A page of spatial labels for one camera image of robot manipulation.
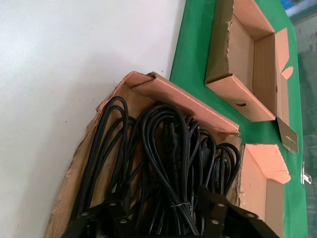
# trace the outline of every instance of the white surface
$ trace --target white surface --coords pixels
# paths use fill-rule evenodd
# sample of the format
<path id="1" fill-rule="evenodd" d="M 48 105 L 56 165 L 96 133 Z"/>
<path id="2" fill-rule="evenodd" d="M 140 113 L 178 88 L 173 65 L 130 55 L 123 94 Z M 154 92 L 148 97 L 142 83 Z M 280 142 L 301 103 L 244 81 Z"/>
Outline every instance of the white surface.
<path id="1" fill-rule="evenodd" d="M 39 238 L 96 106 L 169 78 L 185 0 L 0 1 L 0 237 Z"/>

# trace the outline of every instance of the cardboard box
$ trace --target cardboard box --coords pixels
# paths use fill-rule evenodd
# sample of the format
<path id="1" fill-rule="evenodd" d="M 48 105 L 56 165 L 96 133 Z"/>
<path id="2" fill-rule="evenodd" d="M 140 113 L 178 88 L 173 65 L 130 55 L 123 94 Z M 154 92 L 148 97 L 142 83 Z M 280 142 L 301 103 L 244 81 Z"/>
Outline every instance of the cardboard box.
<path id="1" fill-rule="evenodd" d="M 118 84 L 115 90 L 107 97 L 107 99 L 105 99 L 97 107 L 95 118 L 87 126 L 84 139 L 74 153 L 73 160 L 66 173 L 60 192 L 56 198 L 56 202 L 52 209 L 47 230 L 44 236 L 45 238 L 60 238 L 68 226 L 72 208 L 90 152 L 91 143 L 100 117 L 102 115 L 103 108 L 114 96 L 121 96 L 125 99 L 128 105 L 129 115 L 135 118 L 146 108 L 152 106 L 155 101 L 174 104 L 184 113 L 192 114 L 195 119 L 199 120 L 202 127 L 208 129 L 212 133 L 217 143 L 227 141 L 234 144 L 237 148 L 240 147 L 241 139 L 237 137 L 237 135 L 239 135 L 239 126 L 237 124 L 225 118 L 218 112 L 208 107 L 206 104 L 197 100 L 184 90 L 180 89 L 179 87 L 162 78 L 156 73 L 144 75 L 137 72 L 132 72 L 128 74 Z M 112 113 L 108 119 L 109 123 L 107 124 L 105 131 L 107 131 L 108 128 L 112 125 L 112 121 L 115 121 L 119 117 L 119 113 Z M 117 147 L 118 145 L 116 145 L 113 149 L 113 152 L 110 153 L 107 159 L 107 163 L 105 163 L 103 170 L 97 180 L 92 200 L 92 206 L 98 205 L 103 201 L 104 192 L 108 187 L 110 176 L 112 175 L 116 157 L 115 151 Z M 276 155 L 273 152 L 271 153 L 270 148 L 268 148 L 265 153 L 260 154 L 260 156 L 261 160 L 263 161 L 266 161 L 267 159 L 269 159 L 269 161 L 271 162 L 274 160 L 283 161 L 283 158 L 280 156 L 280 154 Z M 140 159 L 142 159 L 141 156 L 139 158 L 136 157 L 136 163 L 139 163 Z M 272 166 L 272 168 L 275 168 L 275 163 L 276 161 L 270 166 Z M 258 174 L 253 174 L 254 171 L 248 171 L 244 169 L 248 168 L 246 167 L 247 164 L 248 157 L 243 156 L 242 167 L 240 169 L 239 176 L 234 181 L 232 189 L 227 196 L 228 200 L 234 205 L 239 205 L 239 200 L 241 201 L 241 205 L 249 205 L 249 202 L 245 201 L 244 199 L 248 198 L 252 200 L 252 197 L 257 199 L 257 197 L 255 196 L 257 196 L 259 190 L 262 191 L 266 189 L 266 183 L 264 181 L 262 183 L 258 183 L 257 186 L 252 187 L 252 189 L 244 189 L 244 184 L 247 184 L 250 180 L 251 182 L 253 182 L 253 176 L 258 176 Z M 282 187 L 279 187 L 279 189 L 277 190 L 279 194 L 275 195 L 277 196 L 278 201 L 283 201 Z M 271 195 L 271 197 L 274 197 L 274 194 L 272 192 L 276 191 L 267 189 L 267 195 L 269 194 Z M 262 200 L 266 199 L 266 201 L 268 202 L 268 196 L 264 193 L 263 195 L 264 197 L 262 198 Z M 282 214 L 283 206 L 280 207 L 280 203 L 277 203 L 276 205 L 279 206 L 279 213 L 281 212 Z M 258 212 L 258 210 L 253 210 L 253 206 L 244 206 L 243 208 L 250 208 L 250 211 L 255 213 Z M 266 215 L 265 221 L 269 223 L 270 221 L 275 220 L 274 218 L 270 218 L 268 215 Z"/>
<path id="2" fill-rule="evenodd" d="M 298 152 L 289 128 L 287 29 L 275 34 L 254 0 L 217 0 L 206 85 L 250 121 L 278 118 L 282 142 Z"/>
<path id="3" fill-rule="evenodd" d="M 226 142 L 240 148 L 241 139 L 232 136 Z M 291 177 L 279 148 L 273 144 L 244 144 L 240 151 L 242 166 L 227 198 L 233 205 L 257 214 L 282 238 L 284 185 Z"/>
<path id="4" fill-rule="evenodd" d="M 128 74 L 108 98 L 98 106 L 95 118 L 87 126 L 86 135 L 74 153 L 73 160 L 52 209 L 45 238 L 60 238 L 68 226 L 95 130 L 103 108 L 114 96 L 121 96 L 125 99 L 129 108 L 129 115 L 135 118 L 146 108 L 152 106 L 155 101 L 161 101 L 174 104 L 184 113 L 192 114 L 196 120 L 201 122 L 202 127 L 212 132 L 218 143 L 230 135 L 239 134 L 239 126 L 237 124 L 158 74 L 144 75 L 137 72 Z M 108 119 L 109 123 L 105 131 L 112 124 L 111 121 L 115 121 L 119 117 L 119 113 L 112 113 Z M 113 171 L 115 157 L 116 154 L 111 153 L 103 167 L 96 184 L 92 206 L 98 205 L 103 201 L 104 192 Z"/>

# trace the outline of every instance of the green table surface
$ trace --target green table surface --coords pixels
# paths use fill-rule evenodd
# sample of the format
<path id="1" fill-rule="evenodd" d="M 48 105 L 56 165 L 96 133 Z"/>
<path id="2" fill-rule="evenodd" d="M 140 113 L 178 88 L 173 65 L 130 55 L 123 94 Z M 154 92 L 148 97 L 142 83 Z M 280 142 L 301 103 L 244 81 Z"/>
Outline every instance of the green table surface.
<path id="1" fill-rule="evenodd" d="M 187 0 L 177 42 L 170 80 L 216 111 L 240 125 L 243 143 L 276 143 L 291 180 L 284 193 L 284 237 L 305 238 L 307 232 L 306 194 L 301 184 L 303 129 L 294 28 L 279 0 L 256 0 L 275 31 L 288 29 L 290 59 L 286 67 L 294 72 L 288 79 L 290 127 L 299 136 L 299 153 L 292 156 L 281 144 L 277 122 L 251 123 L 204 85 L 215 0 Z"/>

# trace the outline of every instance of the black power cord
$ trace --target black power cord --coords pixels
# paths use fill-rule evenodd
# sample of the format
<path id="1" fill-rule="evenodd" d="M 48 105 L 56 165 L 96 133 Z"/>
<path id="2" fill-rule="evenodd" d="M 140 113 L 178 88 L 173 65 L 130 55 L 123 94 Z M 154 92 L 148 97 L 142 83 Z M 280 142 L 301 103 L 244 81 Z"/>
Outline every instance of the black power cord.
<path id="1" fill-rule="evenodd" d="M 116 101 L 123 107 L 114 105 Z M 104 135 L 114 110 L 121 117 Z M 216 145 L 209 131 L 175 106 L 156 103 L 135 119 L 124 99 L 113 97 L 97 126 L 72 219 L 89 209 L 97 178 L 116 143 L 119 149 L 105 198 L 136 180 L 128 210 L 141 235 L 202 235 L 205 222 L 196 209 L 199 187 L 226 195 L 240 167 L 235 146 Z M 143 159 L 132 169 L 138 146 Z"/>

